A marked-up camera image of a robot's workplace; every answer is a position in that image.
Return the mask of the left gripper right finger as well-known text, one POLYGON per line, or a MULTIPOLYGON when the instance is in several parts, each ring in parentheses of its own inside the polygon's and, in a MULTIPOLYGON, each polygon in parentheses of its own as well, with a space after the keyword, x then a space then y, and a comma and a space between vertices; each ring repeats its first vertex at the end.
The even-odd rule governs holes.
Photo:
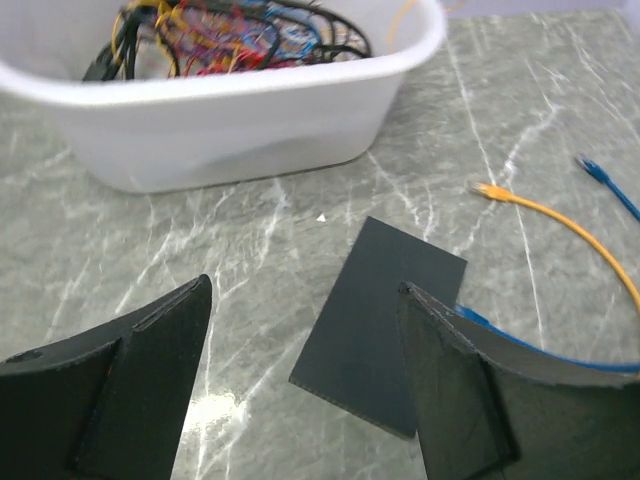
POLYGON ((401 286, 398 324, 431 479, 635 479, 639 378, 529 348, 401 286))

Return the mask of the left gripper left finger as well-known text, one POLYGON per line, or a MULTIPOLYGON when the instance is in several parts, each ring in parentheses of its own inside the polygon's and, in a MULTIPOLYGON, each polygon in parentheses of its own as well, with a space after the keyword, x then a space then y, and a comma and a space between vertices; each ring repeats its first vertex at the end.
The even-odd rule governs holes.
POLYGON ((2 478, 170 478, 211 308, 200 275, 2 361, 2 478))

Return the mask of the black network switch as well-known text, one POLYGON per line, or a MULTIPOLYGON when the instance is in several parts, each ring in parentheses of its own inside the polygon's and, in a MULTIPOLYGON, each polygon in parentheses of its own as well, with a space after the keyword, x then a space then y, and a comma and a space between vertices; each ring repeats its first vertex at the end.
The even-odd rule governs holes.
POLYGON ((416 418, 397 328, 399 288, 410 282, 455 305, 467 262, 367 218, 290 373, 293 385, 393 435, 416 418))

